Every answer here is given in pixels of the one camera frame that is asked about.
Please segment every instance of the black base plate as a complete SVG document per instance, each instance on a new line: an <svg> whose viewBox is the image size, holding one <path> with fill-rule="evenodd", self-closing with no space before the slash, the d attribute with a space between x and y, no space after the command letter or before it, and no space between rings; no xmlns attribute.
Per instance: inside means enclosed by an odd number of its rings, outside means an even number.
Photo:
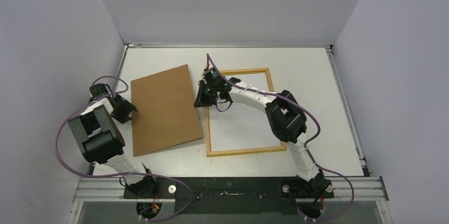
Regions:
<svg viewBox="0 0 449 224"><path fill-rule="evenodd" d="M194 193L191 205L183 214L260 214L280 212L298 214L297 206L284 199L279 188L281 180L297 177L220 177L178 178ZM176 188L175 211L185 206L190 193L184 186Z"/></svg>
<svg viewBox="0 0 449 224"><path fill-rule="evenodd" d="M167 179L158 179L157 183L159 185L159 187L162 189L162 195L159 197L160 199L174 199L176 197L176 193L169 193L168 192L168 187L170 185L175 185L176 186L176 182L167 180ZM124 192L123 192L123 198L124 199L150 199L152 198L152 196L136 196L134 195L132 192L130 192L127 188L125 188Z"/></svg>

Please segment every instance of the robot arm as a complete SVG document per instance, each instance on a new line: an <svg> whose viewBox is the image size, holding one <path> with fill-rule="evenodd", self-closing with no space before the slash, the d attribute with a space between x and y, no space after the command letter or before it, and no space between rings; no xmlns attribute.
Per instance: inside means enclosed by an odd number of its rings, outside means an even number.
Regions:
<svg viewBox="0 0 449 224"><path fill-rule="evenodd" d="M251 87L237 78L229 80L243 89L233 87L219 76L215 68L206 70L203 78L199 82L200 89L194 103L195 107L216 105L220 98L231 103L242 103L265 113L273 134L279 140L286 142L295 162L298 177L309 182L318 178L317 176L322 176L319 168L304 149L303 142L298 142L299 135L307 129L307 118L298 107L278 97L267 95L267 91ZM296 103L289 91L284 90L280 95Z"/></svg>
<svg viewBox="0 0 449 224"><path fill-rule="evenodd" d="M149 173L149 170L143 164L136 165L134 158L123 152L125 142L112 120L113 117L121 123L131 120L129 113L137 111L136 107L119 94L98 100L108 94L104 84L92 86L90 92L94 103L68 121L83 157L90 163L110 166L118 173L130 173L123 176L126 189L136 196L152 196L157 191L156 180L150 176L131 175Z"/></svg>

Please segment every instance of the bolt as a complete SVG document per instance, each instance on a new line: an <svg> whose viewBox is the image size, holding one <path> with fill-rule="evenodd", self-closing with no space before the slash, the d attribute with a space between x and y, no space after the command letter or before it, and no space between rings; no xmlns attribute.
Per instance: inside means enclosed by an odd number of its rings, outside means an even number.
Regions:
<svg viewBox="0 0 449 224"><path fill-rule="evenodd" d="M175 193L175 191L176 191L176 186L175 186L175 185L170 185L170 186L168 187L168 192L169 192L170 194Z"/></svg>
<svg viewBox="0 0 449 224"><path fill-rule="evenodd" d="M284 193L288 193L289 190L290 190L290 186L289 186L289 185L285 184L284 186L282 186L282 191L283 191Z"/></svg>
<svg viewBox="0 0 449 224"><path fill-rule="evenodd" d="M326 192L331 193L334 190L334 188L332 188L332 185L327 186L326 188Z"/></svg>

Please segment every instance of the brown cardboard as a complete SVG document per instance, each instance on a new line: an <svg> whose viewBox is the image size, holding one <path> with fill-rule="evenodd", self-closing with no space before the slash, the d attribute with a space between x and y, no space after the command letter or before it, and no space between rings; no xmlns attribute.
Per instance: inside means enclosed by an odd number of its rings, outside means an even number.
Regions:
<svg viewBox="0 0 449 224"><path fill-rule="evenodd" d="M131 81L134 156L203 137L188 65Z"/></svg>

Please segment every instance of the white wall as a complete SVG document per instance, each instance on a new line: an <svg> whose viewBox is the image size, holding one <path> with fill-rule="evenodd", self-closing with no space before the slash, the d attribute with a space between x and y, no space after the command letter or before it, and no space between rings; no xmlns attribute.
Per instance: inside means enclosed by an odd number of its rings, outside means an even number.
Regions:
<svg viewBox="0 0 449 224"><path fill-rule="evenodd" d="M114 74L123 43L101 0L0 0L1 223L65 222L78 178L56 161L61 120ZM61 154L86 162L64 131Z"/></svg>
<svg viewBox="0 0 449 224"><path fill-rule="evenodd" d="M337 40L358 0L103 0L125 42Z"/></svg>
<svg viewBox="0 0 449 224"><path fill-rule="evenodd" d="M449 223L449 0L360 0L334 46L395 223Z"/></svg>

